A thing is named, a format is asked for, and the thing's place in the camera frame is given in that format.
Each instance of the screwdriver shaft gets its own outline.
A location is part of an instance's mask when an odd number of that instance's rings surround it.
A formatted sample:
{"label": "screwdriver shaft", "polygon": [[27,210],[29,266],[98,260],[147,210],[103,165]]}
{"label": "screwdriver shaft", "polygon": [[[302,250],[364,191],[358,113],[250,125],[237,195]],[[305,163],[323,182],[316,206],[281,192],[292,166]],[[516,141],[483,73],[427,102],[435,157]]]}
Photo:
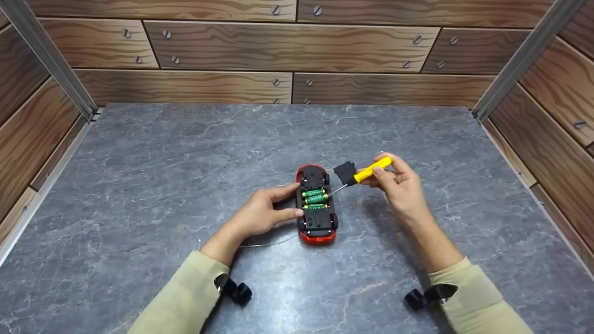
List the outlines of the screwdriver shaft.
{"label": "screwdriver shaft", "polygon": [[343,185],[342,187],[340,187],[340,188],[338,188],[338,189],[334,190],[333,192],[331,192],[330,194],[328,194],[328,198],[329,198],[329,197],[332,197],[332,195],[334,195],[334,194],[338,193],[338,191],[339,191],[339,190],[341,190],[342,188],[345,188],[346,186],[348,186],[348,184],[345,184],[345,185]]}

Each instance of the right hand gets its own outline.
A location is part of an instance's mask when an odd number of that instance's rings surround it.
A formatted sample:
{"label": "right hand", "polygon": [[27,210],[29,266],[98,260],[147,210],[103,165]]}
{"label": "right hand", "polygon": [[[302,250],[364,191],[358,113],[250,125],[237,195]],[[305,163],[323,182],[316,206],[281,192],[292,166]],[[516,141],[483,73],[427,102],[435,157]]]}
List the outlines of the right hand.
{"label": "right hand", "polygon": [[393,171],[375,167],[374,175],[361,181],[371,188],[380,188],[386,193],[387,200],[394,207],[397,216],[406,225],[416,225],[432,221],[431,211],[425,201],[421,178],[401,157],[392,153],[380,153],[374,158],[379,161],[383,157],[392,159]]}

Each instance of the metal frame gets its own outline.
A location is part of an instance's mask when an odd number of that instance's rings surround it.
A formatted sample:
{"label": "metal frame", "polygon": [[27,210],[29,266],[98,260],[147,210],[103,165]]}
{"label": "metal frame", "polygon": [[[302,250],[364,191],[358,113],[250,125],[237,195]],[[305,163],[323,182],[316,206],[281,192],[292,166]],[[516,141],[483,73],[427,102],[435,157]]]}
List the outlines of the metal frame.
{"label": "metal frame", "polygon": [[72,158],[74,152],[76,152],[78,146],[83,141],[87,133],[89,133],[89,130],[92,126],[93,123],[87,123],[83,126],[78,135],[74,138],[72,144],[70,144],[70,147],[66,150],[66,152],[64,152],[64,155],[62,156],[58,164],[49,174],[47,180],[39,189],[39,192],[37,192],[37,194],[33,197],[33,200],[27,206],[27,209],[25,210],[21,218],[19,218],[19,220],[14,225],[6,239],[4,239],[4,242],[0,244],[0,266],[2,266],[2,264],[12,251],[14,245],[16,245],[18,239],[21,237],[21,234],[23,234],[23,231],[25,231],[25,228],[27,228],[27,225],[29,225],[29,222],[33,218],[33,215],[35,215],[35,213],[39,209],[39,206],[41,205],[45,197],[48,195],[54,183],[56,183],[56,180],[58,179],[60,174],[62,174],[62,171],[64,171],[66,164],[68,163],[68,161],[70,161],[70,158]]}
{"label": "metal frame", "polygon": [[87,121],[99,109],[25,0],[0,0],[0,10]]}
{"label": "metal frame", "polygon": [[556,0],[472,109],[483,123],[586,0]]}

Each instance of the green battery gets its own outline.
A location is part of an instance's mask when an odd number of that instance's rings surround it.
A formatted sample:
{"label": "green battery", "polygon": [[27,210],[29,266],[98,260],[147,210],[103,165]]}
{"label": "green battery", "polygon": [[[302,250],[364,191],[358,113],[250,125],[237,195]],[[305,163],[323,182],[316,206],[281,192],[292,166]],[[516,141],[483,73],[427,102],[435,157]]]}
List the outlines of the green battery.
{"label": "green battery", "polygon": [[305,199],[305,204],[323,204],[328,200],[328,195],[316,195]]}
{"label": "green battery", "polygon": [[321,210],[321,209],[326,209],[328,208],[327,204],[309,204],[309,205],[304,205],[303,208],[305,210]]}
{"label": "green battery", "polygon": [[309,190],[309,191],[304,191],[303,193],[301,193],[301,197],[303,198],[307,198],[307,197],[312,197],[312,196],[316,196],[316,195],[323,195],[326,193],[326,190],[322,189],[316,189],[316,190]]}

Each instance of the left hand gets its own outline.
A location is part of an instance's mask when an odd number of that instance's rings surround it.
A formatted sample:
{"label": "left hand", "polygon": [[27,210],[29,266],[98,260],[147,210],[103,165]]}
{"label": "left hand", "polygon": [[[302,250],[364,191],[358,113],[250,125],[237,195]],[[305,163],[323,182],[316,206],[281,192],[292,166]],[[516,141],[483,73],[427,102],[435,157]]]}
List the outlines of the left hand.
{"label": "left hand", "polygon": [[270,231],[277,224],[303,216],[303,210],[288,208],[275,210],[274,203],[295,195],[299,183],[284,187],[260,189],[248,198],[244,206],[227,222],[242,238]]}

